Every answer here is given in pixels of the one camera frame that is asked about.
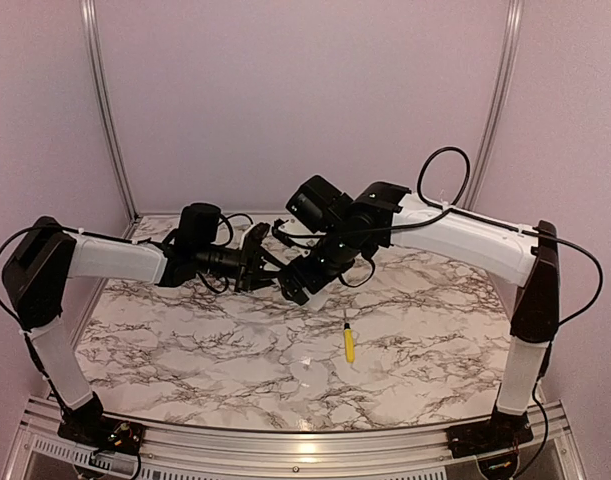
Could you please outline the white remote control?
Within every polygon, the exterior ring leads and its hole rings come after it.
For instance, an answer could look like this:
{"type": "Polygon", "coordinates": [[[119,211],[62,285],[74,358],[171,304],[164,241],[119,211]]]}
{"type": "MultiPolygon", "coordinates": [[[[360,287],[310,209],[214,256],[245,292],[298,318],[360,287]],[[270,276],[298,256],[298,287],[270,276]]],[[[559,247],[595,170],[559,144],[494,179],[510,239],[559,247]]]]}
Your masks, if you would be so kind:
{"type": "MultiPolygon", "coordinates": [[[[312,232],[295,217],[286,219],[278,218],[274,221],[273,227],[278,231],[281,242],[284,245],[292,242],[293,246],[291,246],[291,249],[298,249],[303,256],[308,256],[315,246],[316,241],[314,239],[293,238],[293,235],[312,235],[312,232]]],[[[316,294],[312,294],[306,290],[306,295],[308,296],[306,307],[315,312],[322,309],[329,297],[325,289],[322,289],[316,294]]]]}

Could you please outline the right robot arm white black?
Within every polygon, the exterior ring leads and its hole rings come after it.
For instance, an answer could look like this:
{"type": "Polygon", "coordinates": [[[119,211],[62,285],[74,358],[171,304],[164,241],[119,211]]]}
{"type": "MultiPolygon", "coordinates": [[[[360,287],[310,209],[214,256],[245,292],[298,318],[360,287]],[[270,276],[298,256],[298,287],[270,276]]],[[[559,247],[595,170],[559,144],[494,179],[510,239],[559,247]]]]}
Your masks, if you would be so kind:
{"type": "Polygon", "coordinates": [[[340,279],[357,256],[369,259],[390,246],[442,255],[517,286],[506,369],[480,438],[500,448],[522,429],[559,324],[559,259],[551,224],[505,225],[451,205],[433,206],[420,193],[387,182],[375,182],[353,199],[320,175],[304,182],[286,208],[319,237],[308,255],[279,274],[283,296],[298,305],[340,279]]]}

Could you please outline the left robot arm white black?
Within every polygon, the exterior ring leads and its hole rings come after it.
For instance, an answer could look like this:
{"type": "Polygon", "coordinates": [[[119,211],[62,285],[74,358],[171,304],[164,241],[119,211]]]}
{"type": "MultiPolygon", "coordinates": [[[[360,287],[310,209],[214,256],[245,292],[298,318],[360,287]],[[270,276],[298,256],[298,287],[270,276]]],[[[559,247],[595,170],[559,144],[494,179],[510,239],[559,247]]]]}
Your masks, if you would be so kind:
{"type": "Polygon", "coordinates": [[[66,283],[94,277],[176,288],[212,275],[237,292],[270,286],[283,263],[263,246],[270,227],[257,224],[231,248],[216,241],[230,224],[213,204],[183,208],[160,242],[130,241],[69,229],[43,216],[22,234],[2,269],[2,283],[37,369],[61,406],[63,422],[91,445],[110,438],[111,423],[76,360],[60,320],[66,283]]]}

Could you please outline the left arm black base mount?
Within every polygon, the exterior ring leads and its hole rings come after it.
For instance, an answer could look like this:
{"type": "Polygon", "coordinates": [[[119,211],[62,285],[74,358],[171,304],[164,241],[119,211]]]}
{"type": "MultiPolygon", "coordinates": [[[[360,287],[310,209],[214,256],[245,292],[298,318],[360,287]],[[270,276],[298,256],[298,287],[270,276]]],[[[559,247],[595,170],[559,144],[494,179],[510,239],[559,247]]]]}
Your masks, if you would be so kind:
{"type": "Polygon", "coordinates": [[[140,452],[145,426],[141,423],[101,417],[98,421],[82,424],[63,420],[57,434],[60,438],[93,447],[101,452],[136,455],[140,452]]]}

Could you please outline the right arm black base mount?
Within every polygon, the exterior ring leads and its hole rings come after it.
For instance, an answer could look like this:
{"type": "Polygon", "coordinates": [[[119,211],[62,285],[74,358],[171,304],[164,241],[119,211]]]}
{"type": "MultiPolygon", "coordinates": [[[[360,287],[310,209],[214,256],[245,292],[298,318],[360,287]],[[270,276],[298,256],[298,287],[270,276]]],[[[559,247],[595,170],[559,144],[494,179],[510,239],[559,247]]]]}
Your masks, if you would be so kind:
{"type": "Polygon", "coordinates": [[[511,449],[533,440],[528,421],[493,419],[456,425],[446,430],[448,448],[454,458],[511,449]]]}

